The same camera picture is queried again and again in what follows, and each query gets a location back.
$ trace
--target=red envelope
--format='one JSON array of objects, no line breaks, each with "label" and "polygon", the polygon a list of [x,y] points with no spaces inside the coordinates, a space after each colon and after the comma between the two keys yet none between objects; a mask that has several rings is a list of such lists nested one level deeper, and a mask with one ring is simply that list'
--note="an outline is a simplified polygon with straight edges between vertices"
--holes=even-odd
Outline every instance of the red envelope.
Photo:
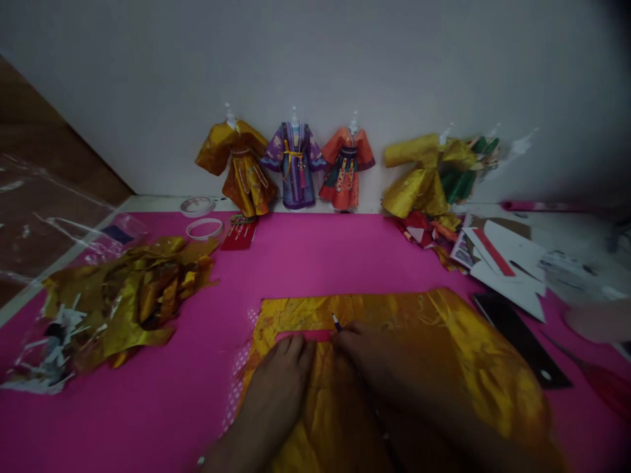
[{"label": "red envelope", "polygon": [[221,250],[234,251],[234,250],[247,250],[254,240],[254,234],[256,232],[256,225],[258,220],[252,223],[246,223],[245,225],[232,225],[228,236],[223,241]]}]

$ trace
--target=pink mat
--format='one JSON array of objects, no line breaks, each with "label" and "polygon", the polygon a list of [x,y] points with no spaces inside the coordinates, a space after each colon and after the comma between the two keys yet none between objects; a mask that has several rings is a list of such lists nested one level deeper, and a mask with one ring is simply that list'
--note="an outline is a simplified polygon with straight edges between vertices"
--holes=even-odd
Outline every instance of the pink mat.
[{"label": "pink mat", "polygon": [[[214,216],[228,222],[231,213]],[[184,234],[179,214],[135,214],[155,236]],[[193,471],[222,432],[235,359],[246,346],[263,298],[422,292],[448,286],[462,298],[484,291],[448,273],[434,252],[406,242],[379,215],[273,214],[252,248],[214,254],[217,287],[184,303],[167,346],[144,348],[117,371],[103,367],[56,396],[0,390],[0,470],[11,472]],[[13,362],[43,303],[33,299],[0,330],[0,370]],[[620,464],[631,430],[591,391],[579,370],[539,333],[631,379],[631,364],[610,346],[591,344],[561,322],[565,304],[548,294],[547,327],[526,323],[574,383],[548,391],[557,438],[575,471]]]}]

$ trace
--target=pencil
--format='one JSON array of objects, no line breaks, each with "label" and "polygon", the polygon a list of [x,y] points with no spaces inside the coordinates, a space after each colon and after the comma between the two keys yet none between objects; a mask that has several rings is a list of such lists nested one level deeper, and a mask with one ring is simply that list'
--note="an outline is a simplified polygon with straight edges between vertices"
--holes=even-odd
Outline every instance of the pencil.
[{"label": "pencil", "polygon": [[333,314],[333,323],[335,324],[335,330],[341,332],[342,326],[340,325],[340,321],[337,319],[337,317],[335,317],[335,314]]}]

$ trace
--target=plastic bag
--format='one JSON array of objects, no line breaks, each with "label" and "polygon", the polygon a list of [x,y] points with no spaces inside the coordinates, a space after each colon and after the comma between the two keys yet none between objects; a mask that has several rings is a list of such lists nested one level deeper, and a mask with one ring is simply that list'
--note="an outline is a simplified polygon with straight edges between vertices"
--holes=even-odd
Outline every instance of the plastic bag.
[{"label": "plastic bag", "polygon": [[[148,233],[129,214],[117,214],[45,169],[0,155],[0,279],[42,288],[51,273],[118,258]],[[78,299],[54,318],[37,316],[0,387],[37,394],[63,389],[75,374],[64,346],[87,316],[76,310]]]},{"label": "plastic bag", "polygon": [[120,256],[149,232],[129,214],[40,167],[0,155],[0,278],[41,282],[61,256],[96,264]]}]

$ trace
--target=purple miniature robe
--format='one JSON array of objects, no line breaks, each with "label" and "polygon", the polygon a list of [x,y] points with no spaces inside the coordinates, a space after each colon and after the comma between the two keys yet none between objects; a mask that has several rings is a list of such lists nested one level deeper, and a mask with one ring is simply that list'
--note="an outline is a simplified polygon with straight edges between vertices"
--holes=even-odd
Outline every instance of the purple miniature robe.
[{"label": "purple miniature robe", "polygon": [[291,123],[282,123],[260,160],[263,166],[283,176],[283,203],[292,210],[316,203],[311,172],[327,166],[309,125],[300,124],[297,145],[294,138]]}]

